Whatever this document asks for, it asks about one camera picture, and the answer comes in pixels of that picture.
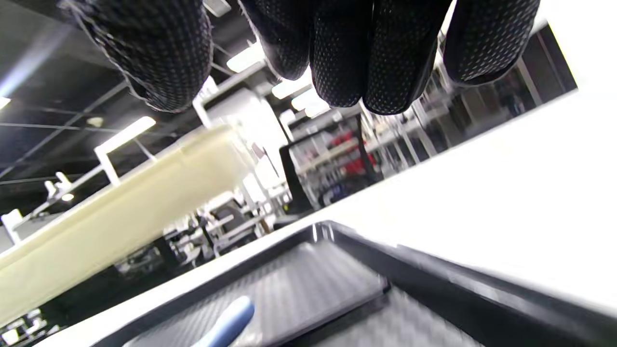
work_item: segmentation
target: blue object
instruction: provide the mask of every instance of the blue object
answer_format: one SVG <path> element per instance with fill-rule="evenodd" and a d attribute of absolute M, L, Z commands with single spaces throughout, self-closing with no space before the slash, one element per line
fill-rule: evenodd
<path fill-rule="evenodd" d="M 255 314 L 251 299 L 242 296 L 223 311 L 214 327 L 193 347 L 228 347 L 249 324 Z"/>

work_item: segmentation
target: gray carbon fiber surface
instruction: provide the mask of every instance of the gray carbon fiber surface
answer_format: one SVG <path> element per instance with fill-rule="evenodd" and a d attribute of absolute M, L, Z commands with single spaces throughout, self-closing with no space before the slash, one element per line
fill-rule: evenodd
<path fill-rule="evenodd" d="M 236 298 L 247 295 L 255 316 L 233 346 L 265 346 L 344 307 L 374 297 L 384 280 L 328 242 L 302 244 L 240 278 L 125 347 L 191 346 Z"/>
<path fill-rule="evenodd" d="M 403 291 L 393 288 L 383 299 L 381 309 L 363 306 L 326 327 L 334 330 L 328 338 L 307 339 L 299 346 L 481 346 Z"/>

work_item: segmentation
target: gloved hand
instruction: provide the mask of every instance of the gloved hand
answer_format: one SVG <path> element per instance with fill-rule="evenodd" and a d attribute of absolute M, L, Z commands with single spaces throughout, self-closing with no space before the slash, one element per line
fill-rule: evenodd
<path fill-rule="evenodd" d="M 363 98 L 397 114 L 430 76 L 450 0 L 240 0 L 273 69 L 299 77 L 310 63 L 319 96 L 333 106 Z M 501 77 L 523 52 L 539 0 L 458 0 L 444 64 L 451 79 Z"/>
<path fill-rule="evenodd" d="M 181 111 L 209 73 L 210 24 L 202 0 L 66 0 L 82 27 L 152 107 Z M 450 0 L 239 0 L 273 70 L 295 79 L 310 64 L 332 106 L 360 98 L 378 114 L 406 110 L 433 68 Z M 523 52 L 539 0 L 458 0 L 444 64 L 478 85 Z"/>

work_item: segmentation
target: white table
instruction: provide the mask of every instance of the white table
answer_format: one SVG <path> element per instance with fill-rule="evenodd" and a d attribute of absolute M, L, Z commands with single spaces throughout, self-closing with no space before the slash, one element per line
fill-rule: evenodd
<path fill-rule="evenodd" d="M 44 340 L 89 346 L 319 220 L 617 315 L 614 71 L 597 73 L 609 2 L 545 0 L 581 91 Z M 400 199 L 398 204 L 390 203 Z"/>

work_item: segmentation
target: ceiling light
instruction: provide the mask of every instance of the ceiling light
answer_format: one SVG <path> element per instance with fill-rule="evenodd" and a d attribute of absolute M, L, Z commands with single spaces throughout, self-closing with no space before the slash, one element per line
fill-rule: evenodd
<path fill-rule="evenodd" d="M 444 65 L 444 57 L 441 55 L 441 52 L 437 50 L 435 52 L 435 63 L 433 63 L 433 67 L 438 67 Z"/>
<path fill-rule="evenodd" d="M 283 80 L 281 83 L 275 85 L 272 88 L 272 95 L 279 99 L 287 98 L 296 91 L 301 90 L 306 86 L 310 86 L 313 82 L 313 78 L 310 72 L 310 68 L 297 80 Z"/>
<path fill-rule="evenodd" d="M 74 197 L 75 197 L 75 195 L 73 195 L 71 193 L 64 194 L 64 195 L 62 195 L 62 201 L 71 201 Z"/>
<path fill-rule="evenodd" d="M 137 137 L 137 135 L 141 134 L 142 132 L 150 129 L 154 124 L 156 124 L 156 121 L 154 119 L 148 116 L 141 117 L 135 123 L 129 125 L 124 130 L 114 135 L 114 137 L 95 148 L 94 151 L 105 154 L 110 153 L 121 145 L 131 141 L 133 138 Z"/>
<path fill-rule="evenodd" d="M 231 6 L 225 0 L 205 0 L 204 5 L 206 9 L 217 17 L 222 17 L 231 11 Z"/>
<path fill-rule="evenodd" d="M 307 117 L 314 118 L 318 115 L 322 115 L 324 112 L 330 110 L 330 105 L 324 100 L 320 100 L 314 104 L 308 105 L 304 112 L 307 114 Z"/>
<path fill-rule="evenodd" d="M 86 120 L 86 123 L 92 125 L 95 128 L 100 128 L 103 126 L 105 120 L 102 117 L 90 117 Z"/>
<path fill-rule="evenodd" d="M 242 72 L 243 70 L 248 69 L 265 58 L 265 53 L 263 52 L 262 45 L 259 43 L 253 44 L 251 47 L 243 50 L 238 53 L 234 57 L 232 57 L 227 62 L 227 67 L 229 67 L 234 72 Z"/>
<path fill-rule="evenodd" d="M 305 91 L 304 93 L 296 96 L 291 101 L 291 106 L 293 106 L 296 110 L 302 111 L 310 105 L 318 104 L 323 102 L 323 100 L 317 95 L 317 92 L 314 88 Z"/>
<path fill-rule="evenodd" d="M 0 110 L 1 110 L 4 106 L 8 105 L 8 104 L 9 104 L 9 102 L 10 102 L 10 99 L 9 99 L 9 98 L 2 98 L 2 97 L 0 97 Z"/>

